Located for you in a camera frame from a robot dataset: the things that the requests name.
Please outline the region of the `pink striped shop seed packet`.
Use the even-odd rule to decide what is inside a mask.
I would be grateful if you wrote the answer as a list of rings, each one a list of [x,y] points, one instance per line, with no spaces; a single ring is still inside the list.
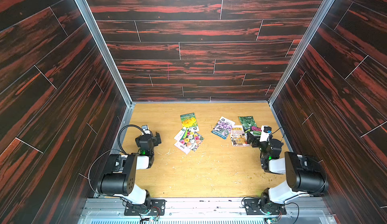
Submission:
[[[249,146],[247,136],[242,125],[233,126],[230,139],[233,146]]]

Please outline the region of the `purple flower seed packet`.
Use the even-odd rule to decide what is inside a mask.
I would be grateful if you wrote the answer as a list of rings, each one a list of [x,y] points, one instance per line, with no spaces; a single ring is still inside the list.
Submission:
[[[234,125],[234,121],[231,121],[225,117],[220,117],[219,121],[216,123],[211,132],[216,136],[221,137],[222,139],[227,139]]]

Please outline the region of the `multicolour flower seed packet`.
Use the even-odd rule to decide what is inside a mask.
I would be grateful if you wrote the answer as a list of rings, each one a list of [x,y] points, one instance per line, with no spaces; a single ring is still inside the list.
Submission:
[[[184,135],[184,145],[193,151],[196,151],[203,141],[204,137],[197,132],[187,130]]]

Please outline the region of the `yellow marigold seed packet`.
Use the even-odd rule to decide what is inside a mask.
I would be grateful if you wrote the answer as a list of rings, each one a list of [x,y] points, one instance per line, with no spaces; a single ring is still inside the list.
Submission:
[[[182,126],[187,128],[189,131],[193,131],[193,132],[199,131],[199,126],[197,123],[195,113],[180,115],[180,120],[181,120]]]

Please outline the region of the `pink aster seed packet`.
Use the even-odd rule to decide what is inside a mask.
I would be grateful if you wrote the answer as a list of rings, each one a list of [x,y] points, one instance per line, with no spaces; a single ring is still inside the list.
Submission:
[[[178,149],[180,149],[181,151],[183,151],[185,154],[189,154],[190,152],[190,149],[184,145],[184,135],[186,134],[186,131],[187,131],[187,128],[186,127],[183,127],[179,133],[174,137],[174,139],[176,140],[176,143],[174,144],[174,146],[176,146]]]

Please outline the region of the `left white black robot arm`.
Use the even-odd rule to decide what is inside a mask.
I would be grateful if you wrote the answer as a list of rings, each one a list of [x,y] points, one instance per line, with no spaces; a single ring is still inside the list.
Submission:
[[[111,154],[97,182],[97,191],[107,196],[121,197],[131,205],[149,209],[150,193],[135,184],[137,170],[149,169],[154,163],[154,147],[161,144],[160,134],[144,134],[136,138],[139,153]]]

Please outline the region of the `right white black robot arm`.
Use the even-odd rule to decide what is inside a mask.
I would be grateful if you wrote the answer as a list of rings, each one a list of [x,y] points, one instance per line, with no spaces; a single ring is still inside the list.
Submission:
[[[261,151],[260,163],[264,172],[286,177],[281,184],[265,189],[260,198],[244,198],[241,203],[247,215],[285,215],[285,205],[291,200],[327,192],[326,172],[314,157],[286,151],[280,158],[283,143],[265,132],[260,138],[247,133],[247,143]]]

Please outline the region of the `green magenta seed packet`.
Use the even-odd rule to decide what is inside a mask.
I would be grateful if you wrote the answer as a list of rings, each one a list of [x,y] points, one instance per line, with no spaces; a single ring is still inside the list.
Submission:
[[[253,136],[261,136],[262,130],[256,126],[251,126],[245,130],[245,134],[252,134]]]

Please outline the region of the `dark green leaf seed packet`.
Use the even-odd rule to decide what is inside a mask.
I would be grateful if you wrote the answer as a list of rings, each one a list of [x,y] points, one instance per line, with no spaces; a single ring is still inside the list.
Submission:
[[[239,116],[238,118],[244,131],[251,129],[251,127],[257,127],[253,116]]]

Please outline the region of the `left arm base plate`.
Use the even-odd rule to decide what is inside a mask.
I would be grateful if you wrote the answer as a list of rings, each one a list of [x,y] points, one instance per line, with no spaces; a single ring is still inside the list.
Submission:
[[[165,214],[166,200],[154,199],[146,200],[144,204],[127,203],[124,211],[124,216],[153,216],[159,217]]]

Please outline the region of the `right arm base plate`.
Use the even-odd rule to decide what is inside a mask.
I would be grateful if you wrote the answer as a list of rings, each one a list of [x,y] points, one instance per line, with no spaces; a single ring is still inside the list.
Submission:
[[[287,214],[285,205],[277,204],[268,200],[261,200],[260,198],[245,197],[242,199],[241,204],[248,216],[281,216]]]

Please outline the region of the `front aluminium rail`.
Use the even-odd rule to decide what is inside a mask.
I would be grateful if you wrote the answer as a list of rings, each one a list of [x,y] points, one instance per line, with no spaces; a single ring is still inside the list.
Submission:
[[[166,198],[139,214],[119,199],[88,199],[80,224],[336,224],[320,197],[302,197],[285,205],[283,214],[264,215],[252,198]]]

